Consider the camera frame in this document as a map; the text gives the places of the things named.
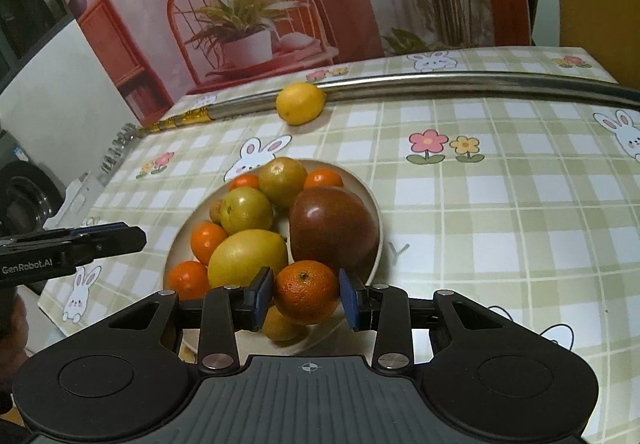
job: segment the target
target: checkered tablecloth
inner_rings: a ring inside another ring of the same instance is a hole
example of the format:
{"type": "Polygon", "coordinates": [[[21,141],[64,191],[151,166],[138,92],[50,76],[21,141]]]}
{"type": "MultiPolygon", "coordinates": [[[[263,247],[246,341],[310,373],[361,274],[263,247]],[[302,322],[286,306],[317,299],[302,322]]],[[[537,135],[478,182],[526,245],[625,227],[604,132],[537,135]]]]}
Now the checkered tablecloth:
{"type": "MultiPolygon", "coordinates": [[[[449,69],[612,81],[580,49],[484,49],[447,57],[456,61],[449,69]]],[[[313,77],[415,71],[406,57],[338,67],[347,67],[347,74],[313,77]]],[[[226,90],[216,99],[279,88],[307,75],[226,90]]],[[[213,99],[185,98],[171,114],[213,99]]],[[[553,329],[559,330],[556,338],[583,356],[600,381],[587,440],[637,444],[640,165],[596,122],[594,113],[616,118],[615,109],[583,104],[432,101],[417,96],[398,101],[381,96],[329,106],[319,119],[296,128],[270,113],[147,137],[113,177],[88,219],[141,226],[148,236],[145,250],[99,262],[100,275],[78,323],[62,321],[73,277],[49,281],[40,307],[71,334],[160,289],[175,235],[222,185],[245,140],[258,137],[264,146],[288,134],[292,141],[278,156],[330,161],[369,184],[386,233],[377,280],[403,287],[413,297],[452,288],[501,307],[537,332],[566,324],[564,330],[553,329]],[[444,156],[435,164],[414,157],[425,154],[415,151],[412,135],[424,136],[429,130],[448,138],[442,151],[429,154],[444,156]],[[461,136],[477,139],[484,159],[460,162],[471,156],[457,154],[450,145],[461,136]]],[[[629,116],[640,125],[640,113],[629,111],[629,116]]],[[[86,274],[97,265],[88,266],[86,274]]],[[[335,337],[334,348],[341,335],[335,337]]],[[[416,331],[414,339],[417,359],[428,359],[426,334],[416,331]]]]}

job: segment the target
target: fruit bowl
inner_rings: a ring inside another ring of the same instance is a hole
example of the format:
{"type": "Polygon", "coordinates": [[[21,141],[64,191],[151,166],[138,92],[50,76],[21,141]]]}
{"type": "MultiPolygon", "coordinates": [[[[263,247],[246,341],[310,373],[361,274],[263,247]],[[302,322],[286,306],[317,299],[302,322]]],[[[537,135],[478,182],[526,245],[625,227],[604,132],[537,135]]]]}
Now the fruit bowl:
{"type": "MultiPolygon", "coordinates": [[[[353,173],[348,170],[336,166],[329,162],[321,160],[311,159],[299,159],[302,166],[305,167],[307,172],[311,172],[316,169],[327,168],[340,174],[344,183],[344,188],[348,191],[355,193],[362,200],[366,209],[371,214],[373,221],[377,224],[379,243],[378,250],[376,252],[376,259],[368,273],[366,284],[371,284],[375,273],[380,263],[380,257],[382,256],[383,247],[383,233],[382,233],[382,216],[380,214],[380,208],[373,193],[369,190],[367,185],[360,180],[353,173]]],[[[249,172],[255,176],[260,173],[260,168],[256,168],[249,172]]],[[[207,197],[202,204],[191,214],[184,225],[180,228],[175,240],[167,255],[166,263],[164,266],[164,274],[175,267],[175,265],[184,262],[185,260],[192,260],[193,253],[190,247],[190,235],[194,226],[203,220],[209,220],[209,206],[215,200],[222,200],[228,192],[228,183],[214,191],[209,197],[207,197]]],[[[274,218],[273,231],[277,231],[282,236],[287,238],[287,252],[289,253],[289,263],[293,262],[291,257],[291,251],[289,247],[289,219],[286,212],[276,211],[274,218]]],[[[303,350],[312,347],[316,343],[325,339],[344,321],[344,312],[339,305],[334,314],[326,321],[317,325],[311,325],[308,327],[306,337],[293,340],[292,342],[278,343],[271,341],[265,335],[260,332],[236,332],[236,341],[238,342],[238,353],[240,360],[244,362],[248,355],[286,355],[292,356],[302,352],[303,350]]],[[[184,343],[193,351],[197,351],[198,346],[198,330],[185,330],[184,331],[184,343]]]]}

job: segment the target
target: plate of fruit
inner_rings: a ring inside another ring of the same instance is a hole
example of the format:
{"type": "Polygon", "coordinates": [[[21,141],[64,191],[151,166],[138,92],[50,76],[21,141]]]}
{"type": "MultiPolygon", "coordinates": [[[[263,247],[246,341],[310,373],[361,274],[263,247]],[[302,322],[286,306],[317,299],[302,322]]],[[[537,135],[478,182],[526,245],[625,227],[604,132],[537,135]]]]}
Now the plate of fruit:
{"type": "MultiPolygon", "coordinates": [[[[236,333],[239,356],[294,355],[343,321],[340,269],[370,284],[382,247],[380,208],[364,182],[334,164],[279,157],[225,183],[191,214],[169,250],[164,287],[197,299],[248,286],[270,267],[273,303],[262,330],[236,333]]],[[[196,351],[198,331],[185,331],[184,342],[196,351]]]]}

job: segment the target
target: white flower pot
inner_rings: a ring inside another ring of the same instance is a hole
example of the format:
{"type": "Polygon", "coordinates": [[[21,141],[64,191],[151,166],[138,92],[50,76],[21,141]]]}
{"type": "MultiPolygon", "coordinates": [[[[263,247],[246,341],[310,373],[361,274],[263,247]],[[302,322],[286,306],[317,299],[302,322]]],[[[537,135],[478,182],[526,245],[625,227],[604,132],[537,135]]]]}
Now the white flower pot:
{"type": "Polygon", "coordinates": [[[225,61],[233,63],[235,68],[242,69],[273,58],[271,50],[271,32],[261,30],[251,36],[225,43],[222,47],[225,61]]]}

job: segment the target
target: lemon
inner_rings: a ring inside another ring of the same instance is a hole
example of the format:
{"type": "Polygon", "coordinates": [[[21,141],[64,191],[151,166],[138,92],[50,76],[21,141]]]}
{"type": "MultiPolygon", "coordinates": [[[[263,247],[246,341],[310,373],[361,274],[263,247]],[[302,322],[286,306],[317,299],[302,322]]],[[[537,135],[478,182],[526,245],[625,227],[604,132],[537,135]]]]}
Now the lemon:
{"type": "Polygon", "coordinates": [[[273,208],[269,199],[255,188],[231,190],[220,204],[220,225],[229,234],[247,229],[271,229],[273,208]]]}
{"type": "Polygon", "coordinates": [[[324,97],[324,92],[311,83],[292,83],[276,97],[276,110],[284,122],[299,126],[320,115],[324,97]]]}
{"type": "Polygon", "coordinates": [[[264,319],[262,333],[271,341],[283,342],[302,336],[306,333],[306,327],[304,325],[294,325],[273,306],[269,309],[267,317],[264,319]]]}
{"type": "Polygon", "coordinates": [[[299,160],[278,157],[260,169],[258,187],[279,208],[288,208],[305,185],[306,169],[299,160]]]}
{"type": "Polygon", "coordinates": [[[212,288],[248,286],[258,271],[270,267],[274,276],[289,263],[284,238],[272,231],[251,229],[232,234],[211,255],[207,276],[212,288]]]}

